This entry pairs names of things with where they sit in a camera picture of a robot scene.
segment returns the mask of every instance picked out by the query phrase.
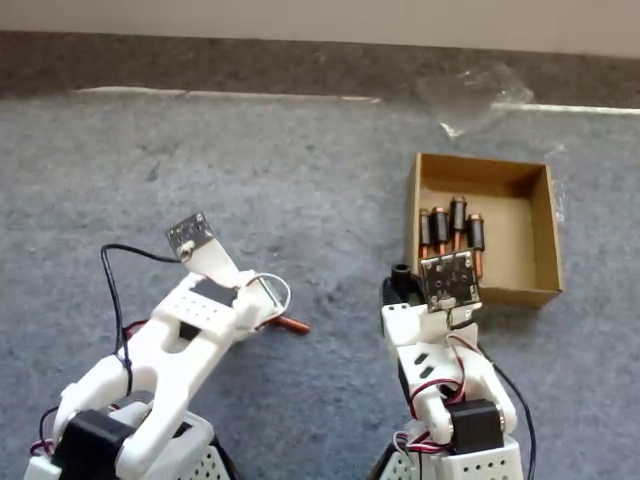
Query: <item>cardboard box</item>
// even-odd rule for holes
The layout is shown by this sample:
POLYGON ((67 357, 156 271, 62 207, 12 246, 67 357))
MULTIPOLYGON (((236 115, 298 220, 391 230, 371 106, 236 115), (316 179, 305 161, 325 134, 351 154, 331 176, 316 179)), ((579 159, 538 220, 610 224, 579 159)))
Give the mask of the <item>cardboard box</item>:
POLYGON ((548 166, 419 153, 409 178, 407 263, 418 272, 419 210, 467 199, 484 218, 485 303, 539 308, 562 292, 555 202, 548 166))

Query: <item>plastic bag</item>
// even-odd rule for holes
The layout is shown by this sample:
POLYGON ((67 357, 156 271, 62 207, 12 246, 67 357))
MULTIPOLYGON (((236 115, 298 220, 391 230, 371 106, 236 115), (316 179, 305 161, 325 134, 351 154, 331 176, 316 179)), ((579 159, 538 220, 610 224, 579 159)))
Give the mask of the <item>plastic bag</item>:
POLYGON ((417 90, 450 137, 483 128, 509 107, 533 100, 533 92, 504 64, 423 77, 417 90))

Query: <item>white wall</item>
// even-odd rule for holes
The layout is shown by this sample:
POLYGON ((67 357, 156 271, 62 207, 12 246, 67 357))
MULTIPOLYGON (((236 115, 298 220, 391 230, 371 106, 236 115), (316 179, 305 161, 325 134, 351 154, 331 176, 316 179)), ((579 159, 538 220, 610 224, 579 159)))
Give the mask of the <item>white wall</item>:
POLYGON ((640 57, 638 0, 0 0, 0 30, 640 57))

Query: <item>mounting hole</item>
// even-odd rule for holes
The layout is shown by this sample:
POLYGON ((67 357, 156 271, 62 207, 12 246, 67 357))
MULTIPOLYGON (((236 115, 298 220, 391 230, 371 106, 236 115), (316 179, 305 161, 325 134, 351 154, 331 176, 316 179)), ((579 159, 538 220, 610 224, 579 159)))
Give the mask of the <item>mounting hole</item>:
POLYGON ((420 372, 420 378, 425 379, 427 378, 429 375, 431 375, 431 372, 433 372, 435 369, 429 365, 427 366, 427 368, 425 368, 422 372, 420 372))
POLYGON ((393 266, 393 271, 398 273, 409 273, 411 269, 406 263, 398 263, 393 266))
POLYGON ((427 355, 426 353, 421 353, 421 354, 420 354, 420 355, 418 355, 418 357, 415 359, 414 363, 415 363, 416 365, 420 365, 422 362, 424 362, 424 361, 427 359, 427 357, 428 357, 428 356, 429 356, 429 355, 427 355))

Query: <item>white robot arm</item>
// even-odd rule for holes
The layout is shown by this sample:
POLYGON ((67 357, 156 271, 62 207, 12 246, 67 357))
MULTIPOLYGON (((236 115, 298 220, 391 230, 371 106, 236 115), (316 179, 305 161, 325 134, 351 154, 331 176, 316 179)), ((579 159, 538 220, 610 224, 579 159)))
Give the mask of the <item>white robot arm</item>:
POLYGON ((471 319, 482 306, 472 252, 421 267, 417 277, 397 265, 383 285, 383 335, 413 420, 394 434, 369 479, 522 480, 511 437, 516 409, 471 319))
POLYGON ((269 281, 278 277, 239 271, 202 214, 167 235, 189 273, 117 356, 65 388, 50 455, 32 457, 25 480, 205 478, 205 460, 207 477, 234 478, 213 428, 187 407, 231 345, 284 313, 291 292, 282 282, 281 300, 269 281), (105 410, 129 390, 153 401, 105 410))

